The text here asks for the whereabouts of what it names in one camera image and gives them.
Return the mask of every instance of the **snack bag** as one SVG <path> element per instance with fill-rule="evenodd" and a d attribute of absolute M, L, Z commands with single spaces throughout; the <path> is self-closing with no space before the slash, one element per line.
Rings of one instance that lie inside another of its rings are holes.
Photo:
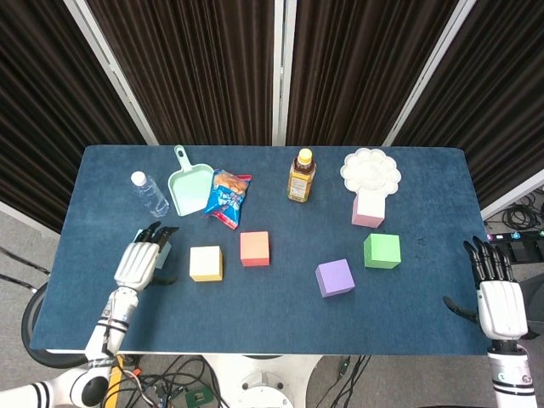
<path fill-rule="evenodd" d="M 224 170 L 214 170 L 212 190 L 204 215 L 212 215 L 233 230 L 240 223 L 241 203 L 252 176 L 233 176 Z"/>

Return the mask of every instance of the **yellow bottle cap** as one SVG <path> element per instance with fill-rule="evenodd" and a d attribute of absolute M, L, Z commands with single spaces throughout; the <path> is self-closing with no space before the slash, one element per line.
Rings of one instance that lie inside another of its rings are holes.
<path fill-rule="evenodd" d="M 312 150 L 310 149 L 301 149 L 298 152 L 298 162 L 303 166 L 306 166 L 312 162 Z"/>

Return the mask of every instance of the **cream cube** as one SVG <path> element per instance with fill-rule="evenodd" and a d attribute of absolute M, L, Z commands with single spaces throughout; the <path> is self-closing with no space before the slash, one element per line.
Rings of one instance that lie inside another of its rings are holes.
<path fill-rule="evenodd" d="M 223 280 L 223 254 L 219 246 L 193 246 L 190 249 L 189 276 L 195 282 Z"/>
<path fill-rule="evenodd" d="M 354 200 L 351 224 L 377 228 L 385 218 L 385 195 L 361 190 Z"/>

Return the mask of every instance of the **bottle cap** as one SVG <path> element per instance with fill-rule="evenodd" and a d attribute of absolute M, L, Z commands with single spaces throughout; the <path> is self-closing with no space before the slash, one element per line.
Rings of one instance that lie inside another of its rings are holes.
<path fill-rule="evenodd" d="M 312 162 L 312 150 L 310 149 L 301 149 L 298 152 L 298 162 L 303 166 L 306 166 Z"/>
<path fill-rule="evenodd" d="M 130 179 L 134 185 L 137 185 L 138 187 L 141 187 L 147 181 L 147 177 L 145 177 L 144 172 L 134 172 L 133 175 L 130 176 Z"/>

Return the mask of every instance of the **dustpan handle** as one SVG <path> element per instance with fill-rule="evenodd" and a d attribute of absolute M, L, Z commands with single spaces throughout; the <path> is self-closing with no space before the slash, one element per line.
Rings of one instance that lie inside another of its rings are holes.
<path fill-rule="evenodd" d="M 179 165 L 184 172 L 190 171 L 193 166 L 190 164 L 189 157 L 185 153 L 185 149 L 181 144 L 178 144 L 173 148 L 173 151 L 176 152 L 176 157 L 178 158 Z"/>

